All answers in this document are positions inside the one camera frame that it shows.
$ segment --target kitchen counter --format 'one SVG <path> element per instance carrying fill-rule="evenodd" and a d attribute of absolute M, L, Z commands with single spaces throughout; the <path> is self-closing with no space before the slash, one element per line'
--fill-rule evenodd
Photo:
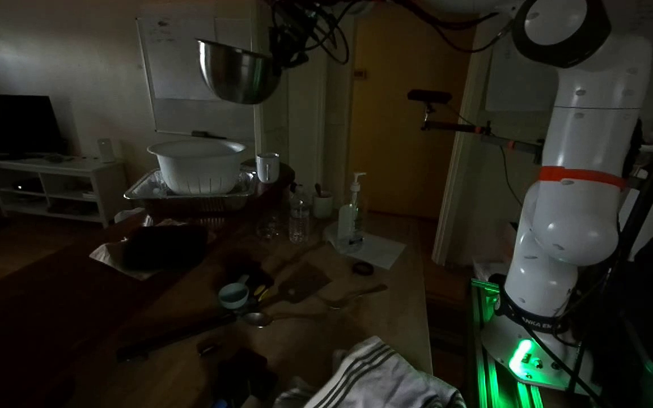
<path fill-rule="evenodd" d="M 404 240 L 408 222 L 374 215 L 367 231 Z M 292 376 L 320 385 L 329 379 L 331 354 L 367 335 L 381 335 L 417 369 L 431 372 L 426 258 L 410 243 L 392 270 L 372 277 L 354 274 L 351 261 L 322 231 L 299 245 L 283 238 L 265 243 L 249 222 L 234 227 L 188 272 L 134 281 L 86 258 L 102 240 L 132 229 L 120 224 L 0 281 L 0 406 L 197 406 L 209 401 L 218 360 L 240 347 L 265 356 L 281 385 Z M 215 290 L 224 263 L 234 258 L 258 261 L 277 286 L 311 263 L 331 279 L 317 292 L 322 299 L 342 299 L 379 283 L 385 290 L 338 308 L 317 297 L 279 301 L 268 308 L 274 322 L 265 329 L 234 322 L 156 349 L 145 360 L 116 360 L 118 347 L 154 326 L 215 313 Z M 202 358 L 202 342 L 220 345 L 220 351 Z"/>

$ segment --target television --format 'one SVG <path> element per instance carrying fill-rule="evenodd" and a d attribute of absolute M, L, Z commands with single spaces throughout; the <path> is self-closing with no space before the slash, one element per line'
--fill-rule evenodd
<path fill-rule="evenodd" d="M 68 143 L 48 95 L 0 95 L 0 156 L 61 154 L 68 154 Z"/>

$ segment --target striped towel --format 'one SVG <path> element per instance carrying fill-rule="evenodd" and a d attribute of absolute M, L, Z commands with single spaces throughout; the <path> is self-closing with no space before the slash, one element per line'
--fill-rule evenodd
<path fill-rule="evenodd" d="M 367 338 L 306 408 L 465 408 L 465 401 L 453 385 L 417 372 L 381 338 Z"/>

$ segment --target tv stand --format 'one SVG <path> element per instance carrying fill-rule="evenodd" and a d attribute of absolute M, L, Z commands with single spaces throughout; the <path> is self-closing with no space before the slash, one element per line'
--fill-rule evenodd
<path fill-rule="evenodd" d="M 116 161 L 59 156 L 0 159 L 2 213 L 111 224 L 125 209 L 125 175 Z"/>

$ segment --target bottle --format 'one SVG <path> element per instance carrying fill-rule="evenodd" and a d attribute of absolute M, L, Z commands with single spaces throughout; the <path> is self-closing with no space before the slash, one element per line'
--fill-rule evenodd
<path fill-rule="evenodd" d="M 304 243 L 308 240 L 308 233 L 311 233 L 311 206 L 306 193 L 297 184 L 288 211 L 288 240 Z"/>
<path fill-rule="evenodd" d="M 358 193 L 363 190 L 361 177 L 365 175 L 367 172 L 354 172 L 351 202 L 340 206 L 340 215 L 336 222 L 336 240 L 342 252 L 356 252 L 363 245 Z"/>

